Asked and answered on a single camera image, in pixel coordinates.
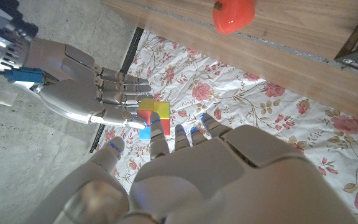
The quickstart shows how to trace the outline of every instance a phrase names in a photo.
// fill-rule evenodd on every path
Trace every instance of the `gray floor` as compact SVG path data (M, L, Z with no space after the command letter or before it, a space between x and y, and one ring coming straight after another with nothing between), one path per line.
M99 65L119 70L135 27L100 0L21 0L24 20L39 37L68 43ZM88 153L97 125L79 124L51 112L36 98L18 92L12 107L0 105L0 223L22 223L34 207Z

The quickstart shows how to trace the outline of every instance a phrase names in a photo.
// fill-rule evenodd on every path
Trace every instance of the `bed sheet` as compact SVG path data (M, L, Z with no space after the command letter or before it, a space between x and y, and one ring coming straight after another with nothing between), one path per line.
M256 126L303 153L358 219L357 118L147 31L128 74L148 79L154 98L170 102L171 150L177 124L209 135L200 122L205 112L232 128ZM96 150L114 136L126 149L112 174L129 191L150 145L136 129L106 127Z

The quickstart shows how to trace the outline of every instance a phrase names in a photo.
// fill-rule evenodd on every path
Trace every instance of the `wooden surface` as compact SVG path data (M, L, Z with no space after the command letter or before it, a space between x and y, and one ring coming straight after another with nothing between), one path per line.
M356 73L341 71L236 35L221 35L214 29L124 1L105 2L136 26L358 117Z
M214 0L131 0L213 24ZM358 1L256 0L255 19L240 32L334 59L358 24Z

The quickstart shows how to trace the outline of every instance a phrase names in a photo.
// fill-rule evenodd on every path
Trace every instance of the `blue led light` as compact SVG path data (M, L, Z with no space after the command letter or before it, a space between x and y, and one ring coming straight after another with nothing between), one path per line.
M159 119L156 119L155 121L152 121L151 124L153 124L154 122L160 121Z
M116 147L114 147L114 148L117 150L118 153L121 153L121 151L119 149L117 149Z

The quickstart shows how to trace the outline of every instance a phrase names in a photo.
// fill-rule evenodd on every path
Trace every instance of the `robotic hand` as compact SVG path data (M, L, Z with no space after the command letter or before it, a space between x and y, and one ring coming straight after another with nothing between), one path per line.
M67 44L36 38L38 28L22 20L17 1L0 0L0 71L52 111L81 123L144 129L132 115L151 87L147 80L101 68Z
M129 195L109 174L124 143L114 138L64 179L27 223L357 223L303 155L252 126L231 129L208 114L207 140L181 125L168 148L151 115L150 159Z

